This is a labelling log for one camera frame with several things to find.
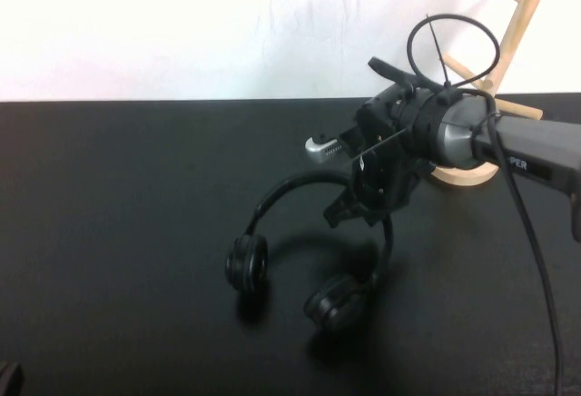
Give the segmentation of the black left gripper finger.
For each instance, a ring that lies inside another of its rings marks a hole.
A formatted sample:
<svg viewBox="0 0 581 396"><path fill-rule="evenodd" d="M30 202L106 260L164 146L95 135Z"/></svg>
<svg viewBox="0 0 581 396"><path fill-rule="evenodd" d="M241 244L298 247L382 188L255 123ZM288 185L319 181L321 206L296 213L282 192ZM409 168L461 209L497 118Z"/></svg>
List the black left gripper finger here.
<svg viewBox="0 0 581 396"><path fill-rule="evenodd" d="M19 396L24 385L20 363L2 361L0 365L0 396Z"/></svg>

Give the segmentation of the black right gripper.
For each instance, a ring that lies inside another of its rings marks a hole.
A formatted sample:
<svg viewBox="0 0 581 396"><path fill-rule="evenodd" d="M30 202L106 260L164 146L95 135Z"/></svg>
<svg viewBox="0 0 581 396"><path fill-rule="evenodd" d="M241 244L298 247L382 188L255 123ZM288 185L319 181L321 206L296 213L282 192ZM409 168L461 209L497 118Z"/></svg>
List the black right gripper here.
<svg viewBox="0 0 581 396"><path fill-rule="evenodd" d="M420 179L432 170L414 148L413 121L428 92L392 85L371 97L355 113L355 125L331 139L316 143L309 138L304 149L314 163L325 163L342 149L350 158L346 189L323 212L329 227L363 218L373 225L405 206Z"/></svg>

